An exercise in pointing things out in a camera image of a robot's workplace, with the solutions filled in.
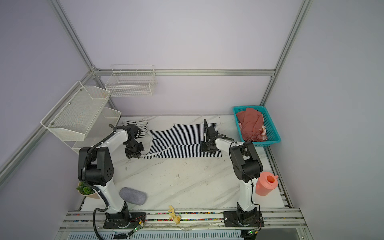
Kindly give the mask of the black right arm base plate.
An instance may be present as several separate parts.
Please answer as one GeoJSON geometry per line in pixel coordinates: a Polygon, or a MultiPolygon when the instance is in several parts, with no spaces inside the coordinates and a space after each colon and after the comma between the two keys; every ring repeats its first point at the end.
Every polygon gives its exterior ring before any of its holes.
{"type": "Polygon", "coordinates": [[[257,208],[243,211],[240,207],[236,211],[224,211],[225,227],[264,227],[262,212],[257,208]]]}

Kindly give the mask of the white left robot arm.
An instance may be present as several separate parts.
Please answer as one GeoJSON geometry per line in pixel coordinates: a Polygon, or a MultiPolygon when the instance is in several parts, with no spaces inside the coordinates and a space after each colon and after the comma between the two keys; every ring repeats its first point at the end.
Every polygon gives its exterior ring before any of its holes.
{"type": "Polygon", "coordinates": [[[136,125],[110,127],[112,132],[105,138],[91,147],[80,149],[78,179],[104,201],[104,212],[117,214],[123,211],[126,202],[120,197],[113,181],[115,151],[123,146],[128,159],[139,159],[144,146],[137,141],[141,130],[136,125]]]}

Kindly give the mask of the grey felt pouch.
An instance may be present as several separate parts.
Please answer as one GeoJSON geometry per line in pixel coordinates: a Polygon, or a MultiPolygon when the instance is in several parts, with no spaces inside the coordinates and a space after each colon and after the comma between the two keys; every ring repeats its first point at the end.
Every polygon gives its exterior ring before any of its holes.
{"type": "Polygon", "coordinates": [[[139,206],[142,206],[147,200],[146,193],[126,187],[119,191],[119,195],[125,202],[139,206]]]}

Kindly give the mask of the red tank top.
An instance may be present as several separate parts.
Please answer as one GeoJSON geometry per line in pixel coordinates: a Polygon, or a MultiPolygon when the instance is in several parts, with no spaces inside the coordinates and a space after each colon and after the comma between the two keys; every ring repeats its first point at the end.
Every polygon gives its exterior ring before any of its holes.
{"type": "Polygon", "coordinates": [[[236,117],[245,142],[262,142],[260,129],[264,125],[264,117],[261,112],[247,108],[245,111],[236,113],[236,117]]]}

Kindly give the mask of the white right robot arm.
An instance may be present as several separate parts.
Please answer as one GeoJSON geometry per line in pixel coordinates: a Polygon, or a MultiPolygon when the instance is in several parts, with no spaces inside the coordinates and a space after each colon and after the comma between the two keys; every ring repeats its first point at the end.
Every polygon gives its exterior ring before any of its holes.
{"type": "Polygon", "coordinates": [[[205,153],[218,151],[228,153],[233,170],[241,181],[238,208],[243,212],[257,209],[254,203],[254,180],[263,172],[263,164],[252,142],[237,142],[226,135],[219,134],[213,126],[204,122],[204,140],[201,141],[201,150],[205,153]]]}

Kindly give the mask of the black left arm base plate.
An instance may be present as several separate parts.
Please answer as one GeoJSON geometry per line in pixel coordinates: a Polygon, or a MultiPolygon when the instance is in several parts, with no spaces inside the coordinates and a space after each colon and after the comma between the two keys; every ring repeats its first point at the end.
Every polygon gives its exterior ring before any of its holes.
{"type": "Polygon", "coordinates": [[[138,212],[123,212],[116,214],[106,213],[104,229],[133,229],[139,225],[139,222],[144,222],[146,213],[138,212]]]}

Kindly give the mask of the potted green plant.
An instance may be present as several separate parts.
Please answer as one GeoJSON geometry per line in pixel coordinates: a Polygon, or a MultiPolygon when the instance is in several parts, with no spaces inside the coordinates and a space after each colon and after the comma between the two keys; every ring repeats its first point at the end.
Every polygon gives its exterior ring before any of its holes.
{"type": "Polygon", "coordinates": [[[77,191],[80,195],[85,196],[87,198],[100,199],[97,192],[95,192],[92,188],[86,186],[83,182],[79,182],[77,191]]]}

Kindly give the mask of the teal plastic basket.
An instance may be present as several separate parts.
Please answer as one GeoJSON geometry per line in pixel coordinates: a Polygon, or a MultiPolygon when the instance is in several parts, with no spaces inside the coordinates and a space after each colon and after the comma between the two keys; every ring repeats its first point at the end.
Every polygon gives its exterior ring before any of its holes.
{"type": "Polygon", "coordinates": [[[272,118],[269,115],[268,110],[263,106],[237,106],[237,107],[233,107],[235,122],[236,122],[236,125],[238,128],[238,132],[239,132],[239,136],[240,136],[241,141],[244,142],[244,140],[241,136],[241,131],[240,131],[238,119],[236,117],[236,113],[238,113],[240,111],[245,111],[247,108],[252,108],[252,109],[255,109],[255,110],[262,113],[262,115],[264,117],[264,125],[265,125],[266,130],[267,130],[267,137],[268,137],[267,141],[265,141],[265,142],[252,142],[252,143],[256,147],[268,147],[272,144],[279,143],[281,141],[280,135],[279,135],[279,133],[278,133],[273,121],[272,121],[272,118]]]}

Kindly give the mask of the white mesh two-tier shelf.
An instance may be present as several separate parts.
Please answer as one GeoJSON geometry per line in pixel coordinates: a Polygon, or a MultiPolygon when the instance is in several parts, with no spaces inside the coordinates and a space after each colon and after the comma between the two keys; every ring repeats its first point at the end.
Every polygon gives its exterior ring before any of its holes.
{"type": "Polygon", "coordinates": [[[110,92],[76,82],[41,120],[41,125],[75,153],[112,132],[121,112],[108,106],[110,92]]]}

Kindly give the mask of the navy striped tank top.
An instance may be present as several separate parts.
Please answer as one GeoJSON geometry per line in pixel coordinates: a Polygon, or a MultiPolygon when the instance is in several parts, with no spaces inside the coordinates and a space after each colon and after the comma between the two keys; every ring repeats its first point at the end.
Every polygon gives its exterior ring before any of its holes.
{"type": "Polygon", "coordinates": [[[152,142],[143,159],[152,158],[220,158],[222,153],[202,152],[201,142],[205,139],[203,124],[174,124],[164,131],[149,130],[152,142]]]}

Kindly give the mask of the black white striped tank top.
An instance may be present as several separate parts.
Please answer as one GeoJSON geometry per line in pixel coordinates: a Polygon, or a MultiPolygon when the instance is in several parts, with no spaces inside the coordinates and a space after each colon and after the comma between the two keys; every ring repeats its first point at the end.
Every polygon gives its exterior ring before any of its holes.
{"type": "Polygon", "coordinates": [[[145,138],[146,137],[146,134],[148,131],[148,124],[149,124],[149,121],[146,118],[144,118],[144,119],[139,120],[139,121],[123,120],[121,123],[121,126],[127,127],[128,125],[135,125],[136,127],[138,127],[139,131],[136,134],[136,139],[137,139],[137,138],[145,138]]]}

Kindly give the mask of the red white striped garment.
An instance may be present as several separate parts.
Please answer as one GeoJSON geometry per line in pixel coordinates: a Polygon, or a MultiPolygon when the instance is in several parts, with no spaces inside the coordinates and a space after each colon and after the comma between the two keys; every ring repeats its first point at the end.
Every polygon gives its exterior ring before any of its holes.
{"type": "Polygon", "coordinates": [[[265,142],[268,140],[268,137],[267,137],[267,130],[266,130],[266,127],[263,125],[262,128],[260,129],[260,133],[261,133],[261,136],[262,136],[262,141],[265,142]]]}

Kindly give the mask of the yellow banana toy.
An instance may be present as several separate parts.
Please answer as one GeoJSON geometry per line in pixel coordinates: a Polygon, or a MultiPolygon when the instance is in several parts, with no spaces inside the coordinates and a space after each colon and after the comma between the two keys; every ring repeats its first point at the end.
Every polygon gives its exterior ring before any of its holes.
{"type": "Polygon", "coordinates": [[[175,209],[172,205],[169,205],[168,214],[169,220],[172,220],[176,225],[181,222],[182,217],[176,214],[175,209]]]}

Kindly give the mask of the aluminium frame rail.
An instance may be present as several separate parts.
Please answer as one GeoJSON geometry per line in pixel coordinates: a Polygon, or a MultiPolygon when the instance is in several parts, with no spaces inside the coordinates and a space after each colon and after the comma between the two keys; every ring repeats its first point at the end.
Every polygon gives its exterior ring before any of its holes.
{"type": "Polygon", "coordinates": [[[143,72],[153,73],[156,76],[267,76],[272,77],[275,75],[275,70],[258,70],[258,69],[232,69],[232,70],[202,70],[202,69],[98,69],[93,71],[96,76],[110,76],[113,72],[143,72]]]}

